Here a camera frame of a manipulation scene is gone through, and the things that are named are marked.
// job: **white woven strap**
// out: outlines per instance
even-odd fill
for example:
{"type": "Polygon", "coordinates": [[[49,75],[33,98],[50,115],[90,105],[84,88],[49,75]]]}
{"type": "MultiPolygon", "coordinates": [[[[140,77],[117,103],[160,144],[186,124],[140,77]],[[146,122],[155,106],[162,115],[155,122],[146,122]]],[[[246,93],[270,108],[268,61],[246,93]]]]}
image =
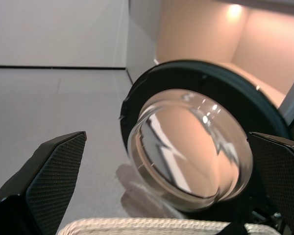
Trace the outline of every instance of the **white woven strap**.
{"type": "MultiPolygon", "coordinates": [[[[228,223],[188,219],[96,218],[68,224],[58,235],[215,235],[228,223]]],[[[269,226],[246,224],[250,235],[280,235],[269,226]]]]}

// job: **textured black panel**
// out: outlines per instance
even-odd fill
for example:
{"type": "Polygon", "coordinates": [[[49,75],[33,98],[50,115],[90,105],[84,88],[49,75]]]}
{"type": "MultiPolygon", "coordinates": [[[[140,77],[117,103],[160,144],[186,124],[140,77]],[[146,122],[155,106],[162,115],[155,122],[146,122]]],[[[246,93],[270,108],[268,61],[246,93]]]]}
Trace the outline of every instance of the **textured black panel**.
{"type": "Polygon", "coordinates": [[[85,134],[56,147],[26,192],[43,235],[54,235],[70,202],[85,146],[85,134]]]}
{"type": "Polygon", "coordinates": [[[294,152],[266,136],[250,135],[248,140],[266,190],[294,235],[294,152]]]}

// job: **peach wall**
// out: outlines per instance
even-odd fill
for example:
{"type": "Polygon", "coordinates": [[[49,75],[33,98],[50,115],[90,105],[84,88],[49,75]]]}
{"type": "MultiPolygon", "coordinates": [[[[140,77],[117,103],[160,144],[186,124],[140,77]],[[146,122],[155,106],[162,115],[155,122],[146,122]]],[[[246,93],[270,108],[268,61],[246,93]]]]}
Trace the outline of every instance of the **peach wall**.
{"type": "Polygon", "coordinates": [[[286,94],[294,83],[294,16],[251,10],[232,63],[286,94]]]}
{"type": "Polygon", "coordinates": [[[163,0],[157,45],[160,62],[199,59],[231,62],[248,16],[229,16],[231,4],[209,0],[163,0]]]}

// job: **white wall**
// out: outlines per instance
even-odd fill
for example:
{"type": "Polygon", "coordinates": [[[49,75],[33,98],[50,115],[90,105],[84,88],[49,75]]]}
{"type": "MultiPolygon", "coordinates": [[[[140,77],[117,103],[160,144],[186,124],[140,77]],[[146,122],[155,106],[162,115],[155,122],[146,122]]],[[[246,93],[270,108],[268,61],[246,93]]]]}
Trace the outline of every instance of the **white wall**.
{"type": "Polygon", "coordinates": [[[125,67],[128,0],[0,0],[0,65],[125,67]]]}
{"type": "Polygon", "coordinates": [[[231,14],[231,4],[209,0],[164,0],[157,47],[161,62],[199,59],[230,62],[248,10],[231,14]]]}
{"type": "Polygon", "coordinates": [[[294,83],[294,16],[251,10],[232,62],[286,94],[294,83]]]}
{"type": "Polygon", "coordinates": [[[126,67],[133,81],[153,67],[162,0],[130,0],[126,67]]]}

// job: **black baseboard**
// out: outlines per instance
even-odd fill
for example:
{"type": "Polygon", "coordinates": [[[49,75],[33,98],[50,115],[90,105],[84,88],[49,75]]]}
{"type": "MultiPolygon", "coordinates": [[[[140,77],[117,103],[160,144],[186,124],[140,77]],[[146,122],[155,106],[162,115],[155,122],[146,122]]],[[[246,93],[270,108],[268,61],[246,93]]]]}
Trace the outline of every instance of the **black baseboard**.
{"type": "Polygon", "coordinates": [[[125,70],[125,67],[83,67],[83,66],[19,66],[0,65],[0,69],[43,69],[43,70],[125,70]]]}
{"type": "Polygon", "coordinates": [[[133,80],[132,80],[132,78],[131,78],[131,75],[129,75],[128,69],[125,69],[125,71],[126,71],[126,74],[127,74],[127,76],[128,76],[129,81],[130,81],[131,84],[133,85],[133,80]]]}

